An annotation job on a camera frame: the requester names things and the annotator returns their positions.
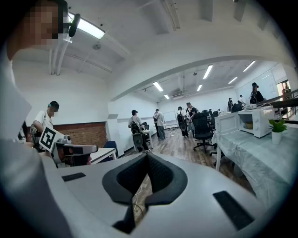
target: green plant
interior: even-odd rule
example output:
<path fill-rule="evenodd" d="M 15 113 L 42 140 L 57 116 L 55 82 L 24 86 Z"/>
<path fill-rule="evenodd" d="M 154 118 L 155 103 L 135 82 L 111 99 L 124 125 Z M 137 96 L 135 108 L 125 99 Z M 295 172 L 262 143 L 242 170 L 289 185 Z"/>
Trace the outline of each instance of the green plant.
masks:
<path fill-rule="evenodd" d="M 269 120 L 269 123 L 273 126 L 269 126 L 272 128 L 273 132 L 283 132 L 287 129 L 287 126 L 284 125 L 284 120 L 280 120 L 279 122 L 275 122 L 275 120 Z"/>

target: microwave door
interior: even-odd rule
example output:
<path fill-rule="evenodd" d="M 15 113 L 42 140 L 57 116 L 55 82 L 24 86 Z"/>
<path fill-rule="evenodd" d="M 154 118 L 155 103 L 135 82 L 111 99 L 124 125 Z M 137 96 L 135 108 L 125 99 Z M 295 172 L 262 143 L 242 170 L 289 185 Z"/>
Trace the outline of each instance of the microwave door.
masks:
<path fill-rule="evenodd" d="M 239 128 L 238 113 L 230 113 L 224 116 L 215 117 L 216 131 L 220 134 L 234 132 Z"/>

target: white tablecloth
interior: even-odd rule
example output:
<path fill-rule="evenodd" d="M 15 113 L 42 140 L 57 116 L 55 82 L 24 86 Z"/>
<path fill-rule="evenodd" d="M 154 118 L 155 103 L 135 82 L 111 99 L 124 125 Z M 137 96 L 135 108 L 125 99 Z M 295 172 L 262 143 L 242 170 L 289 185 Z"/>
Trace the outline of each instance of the white tablecloth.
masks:
<path fill-rule="evenodd" d="M 215 132 L 212 138 L 240 167 L 267 208 L 284 198 L 298 172 L 298 129 L 288 127 L 282 133 L 279 145 L 272 144 L 271 133 L 257 138 L 237 130 L 224 135 Z"/>

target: wooden floor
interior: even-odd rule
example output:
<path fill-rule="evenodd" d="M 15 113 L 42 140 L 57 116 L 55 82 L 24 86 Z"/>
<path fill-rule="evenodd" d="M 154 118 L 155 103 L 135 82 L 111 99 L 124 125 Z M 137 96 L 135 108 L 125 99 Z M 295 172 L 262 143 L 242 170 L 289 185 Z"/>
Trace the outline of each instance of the wooden floor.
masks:
<path fill-rule="evenodd" d="M 213 163 L 216 161 L 216 155 L 212 155 L 212 157 L 209 156 L 209 153 L 211 151 L 215 151 L 214 147 L 208 146 L 207 153 L 204 153 L 202 147 L 196 148 L 196 151 L 194 151 L 193 148 L 196 146 L 196 143 L 200 141 L 195 141 L 195 139 L 192 138 L 192 135 L 190 135 L 189 138 L 183 138 L 180 129 L 178 130 L 175 129 L 175 132 L 176 133 L 173 133 L 173 131 L 166 130 L 167 138 L 164 141 L 158 141 L 157 135 L 156 134 L 153 135 L 152 152 L 156 152 L 164 155 L 170 155 L 173 157 L 177 157 L 179 159 L 184 159 L 193 163 L 209 166 L 215 169 L 215 167 L 213 166 Z M 132 149 L 127 153 L 125 153 L 125 156 L 132 155 L 135 153 L 137 152 L 135 152 L 134 149 Z M 233 167 L 231 162 L 222 164 L 220 166 L 219 171 L 254 194 L 251 185 L 249 184 L 249 182 L 247 181 L 244 175 L 242 177 L 236 177 L 233 174 Z M 145 177 L 141 187 L 142 187 L 142 190 L 141 188 L 139 188 L 138 190 L 137 201 L 136 201 L 136 195 L 135 195 L 133 198 L 133 203 L 140 206 L 143 214 L 145 215 L 146 209 L 144 206 L 144 201 L 147 196 L 152 194 L 151 182 L 148 175 Z M 136 224 L 138 224 L 142 219 L 142 212 L 138 206 L 135 207 Z"/>

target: black slot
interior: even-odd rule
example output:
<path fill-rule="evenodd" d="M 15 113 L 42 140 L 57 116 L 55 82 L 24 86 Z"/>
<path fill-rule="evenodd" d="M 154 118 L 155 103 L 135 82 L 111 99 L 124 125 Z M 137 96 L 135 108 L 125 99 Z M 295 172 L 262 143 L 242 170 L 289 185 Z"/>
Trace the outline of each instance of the black slot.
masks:
<path fill-rule="evenodd" d="M 75 180 L 75 179 L 82 178 L 85 176 L 86 175 L 83 173 L 74 173 L 74 174 L 62 176 L 62 179 L 64 180 L 64 182 L 67 182 L 67 181 Z"/>
<path fill-rule="evenodd" d="M 228 192 L 217 192 L 213 196 L 238 230 L 254 221 L 254 218 Z"/>

